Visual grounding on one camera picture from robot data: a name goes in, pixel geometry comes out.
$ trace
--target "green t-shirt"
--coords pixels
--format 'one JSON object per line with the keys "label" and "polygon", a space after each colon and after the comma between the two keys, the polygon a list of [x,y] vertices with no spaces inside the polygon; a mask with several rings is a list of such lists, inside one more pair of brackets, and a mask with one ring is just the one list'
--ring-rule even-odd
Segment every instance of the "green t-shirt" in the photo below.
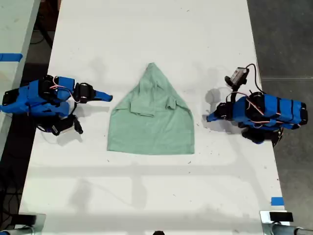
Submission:
{"label": "green t-shirt", "polygon": [[192,154],[190,109],[161,70],[150,63],[139,84],[113,109],[108,150],[135,154]]}

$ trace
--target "blue tape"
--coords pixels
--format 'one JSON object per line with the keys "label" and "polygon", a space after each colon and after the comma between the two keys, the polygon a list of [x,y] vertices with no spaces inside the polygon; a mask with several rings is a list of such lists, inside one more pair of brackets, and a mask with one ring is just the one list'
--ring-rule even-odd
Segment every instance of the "blue tape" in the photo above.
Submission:
{"label": "blue tape", "polygon": [[272,206],[283,206],[285,203],[282,197],[272,197],[270,204]]}
{"label": "blue tape", "polygon": [[20,53],[0,53],[0,61],[19,62],[23,58]]}

